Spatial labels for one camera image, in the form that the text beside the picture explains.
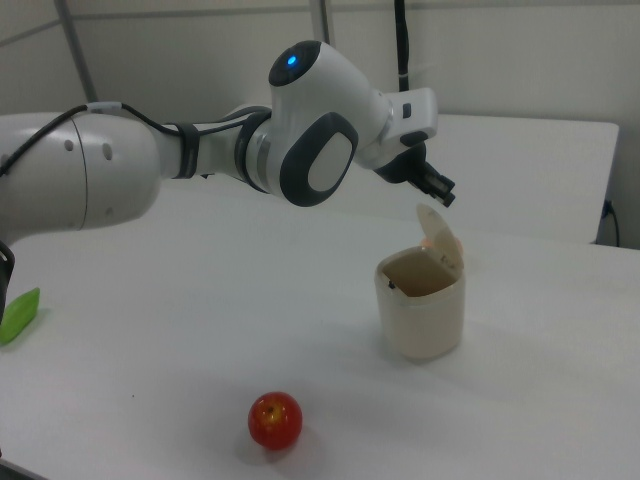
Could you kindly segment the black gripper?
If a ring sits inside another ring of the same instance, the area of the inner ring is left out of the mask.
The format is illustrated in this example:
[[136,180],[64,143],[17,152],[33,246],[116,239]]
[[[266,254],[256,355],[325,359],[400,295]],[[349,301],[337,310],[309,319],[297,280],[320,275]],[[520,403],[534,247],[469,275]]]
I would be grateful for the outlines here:
[[410,147],[375,173],[391,184],[407,182],[440,202],[445,208],[453,203],[455,183],[427,162],[425,143]]

